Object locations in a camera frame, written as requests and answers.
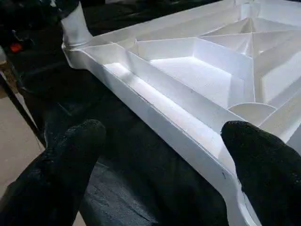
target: concrete floor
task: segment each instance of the concrete floor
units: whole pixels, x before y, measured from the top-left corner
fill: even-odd
[[[30,130],[8,97],[0,99],[0,197],[44,147]],[[78,214],[75,226],[85,223]]]

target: black glove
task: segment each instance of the black glove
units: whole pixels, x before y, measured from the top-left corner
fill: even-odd
[[[263,226],[300,226],[301,157],[278,137],[248,122],[230,121],[222,139],[243,192]]]
[[[68,129],[9,186],[0,225],[72,226],[104,139],[96,120]]]

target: red object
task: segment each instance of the red object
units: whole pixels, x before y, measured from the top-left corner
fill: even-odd
[[[10,45],[10,50],[14,53],[19,52],[23,49],[20,43],[13,43]]]

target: white plastic post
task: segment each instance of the white plastic post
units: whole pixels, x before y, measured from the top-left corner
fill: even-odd
[[[65,19],[61,20],[63,27],[63,42],[65,46],[77,46],[92,39],[87,28],[81,3]]]

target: white plastic frame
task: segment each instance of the white plastic frame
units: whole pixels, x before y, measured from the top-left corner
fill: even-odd
[[[93,73],[211,183],[230,226],[260,226],[220,130],[246,120],[285,142],[300,130],[301,4],[222,0],[93,38],[69,23],[70,66]]]

